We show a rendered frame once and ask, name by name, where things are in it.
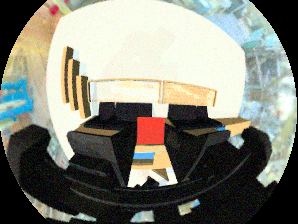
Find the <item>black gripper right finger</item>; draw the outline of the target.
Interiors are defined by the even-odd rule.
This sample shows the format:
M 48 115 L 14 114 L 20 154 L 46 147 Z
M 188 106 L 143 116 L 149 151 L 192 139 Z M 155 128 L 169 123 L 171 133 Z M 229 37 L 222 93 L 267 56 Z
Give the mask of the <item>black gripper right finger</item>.
M 174 175 L 177 177 L 177 184 L 189 180 L 190 173 L 200 163 L 205 149 L 210 145 L 220 144 L 230 139 L 230 129 L 223 131 L 205 133 L 205 135 L 192 135 L 182 129 L 172 127 L 165 123 L 164 145 L 168 153 L 169 161 L 172 163 Z

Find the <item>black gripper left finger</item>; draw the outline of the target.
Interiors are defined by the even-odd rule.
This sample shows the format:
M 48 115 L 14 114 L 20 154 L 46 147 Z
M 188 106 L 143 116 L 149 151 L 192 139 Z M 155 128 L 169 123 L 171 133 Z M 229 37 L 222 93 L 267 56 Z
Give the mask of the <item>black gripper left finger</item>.
M 67 132 L 67 141 L 73 153 L 82 153 L 90 157 L 98 157 L 112 163 L 121 186 L 128 186 L 130 168 L 134 157 L 134 148 L 137 144 L 138 121 L 117 132 L 113 136 L 92 135 L 88 132 Z

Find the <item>red block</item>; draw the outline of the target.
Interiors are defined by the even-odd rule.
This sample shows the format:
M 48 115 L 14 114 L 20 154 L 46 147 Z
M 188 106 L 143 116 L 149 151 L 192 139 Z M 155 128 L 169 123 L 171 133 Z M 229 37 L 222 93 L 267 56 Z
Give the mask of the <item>red block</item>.
M 137 144 L 164 144 L 165 117 L 138 117 Z

